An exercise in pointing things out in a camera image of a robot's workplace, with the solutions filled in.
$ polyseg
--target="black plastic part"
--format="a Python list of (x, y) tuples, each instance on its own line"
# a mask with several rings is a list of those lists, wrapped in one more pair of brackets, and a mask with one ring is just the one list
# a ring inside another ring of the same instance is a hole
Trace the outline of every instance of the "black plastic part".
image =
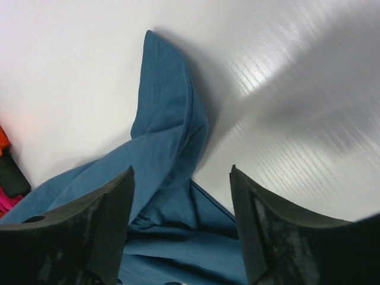
[[(249, 284), (380, 282), (379, 214), (354, 223), (323, 216), (266, 190), (235, 167), (231, 186), (233, 197), (245, 192), (249, 201), (233, 201)], [(252, 229), (257, 230), (268, 265), (257, 280), (250, 278), (256, 264), (247, 258), (256, 252), (245, 252), (259, 247), (251, 238)]]
[(115, 285), (133, 196), (130, 168), (57, 209), (0, 225), (1, 284)]
[(30, 192), (30, 184), (12, 159), (9, 148), (0, 156), (0, 186), (10, 198)]

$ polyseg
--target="white surface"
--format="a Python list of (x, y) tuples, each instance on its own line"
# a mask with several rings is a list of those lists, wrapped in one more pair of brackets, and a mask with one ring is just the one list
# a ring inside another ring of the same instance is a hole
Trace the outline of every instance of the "white surface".
[(195, 180), (229, 210), (232, 164), (320, 213), (380, 210), (377, 0), (1, 1), (0, 124), (34, 186), (130, 139), (147, 29), (190, 59)]

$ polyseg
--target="pink object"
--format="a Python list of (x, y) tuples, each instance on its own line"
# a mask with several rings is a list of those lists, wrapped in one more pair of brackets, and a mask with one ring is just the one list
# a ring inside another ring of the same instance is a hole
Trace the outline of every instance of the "pink object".
[(23, 199), (22, 195), (17, 195), (14, 198), (10, 198), (6, 195), (4, 190), (0, 186), (0, 211), (3, 213), (8, 212), (12, 209), (18, 202)]

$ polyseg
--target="blue cloth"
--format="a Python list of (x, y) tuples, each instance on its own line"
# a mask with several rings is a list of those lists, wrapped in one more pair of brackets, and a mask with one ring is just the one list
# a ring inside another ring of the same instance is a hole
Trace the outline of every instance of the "blue cloth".
[(247, 284), (234, 218), (191, 181), (207, 117), (182, 55), (148, 31), (132, 140), (32, 191), (0, 223), (97, 189), (130, 165), (135, 196), (119, 279), (128, 285)]

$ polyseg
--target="orange object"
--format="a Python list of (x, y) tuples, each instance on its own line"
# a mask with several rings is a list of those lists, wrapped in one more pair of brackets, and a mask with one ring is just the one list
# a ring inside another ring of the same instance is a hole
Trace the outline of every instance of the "orange object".
[(11, 143), (7, 136), (5, 135), (5, 132), (2, 130), (0, 126), (0, 156), (2, 156), (2, 150), (5, 149), (7, 146), (9, 146)]

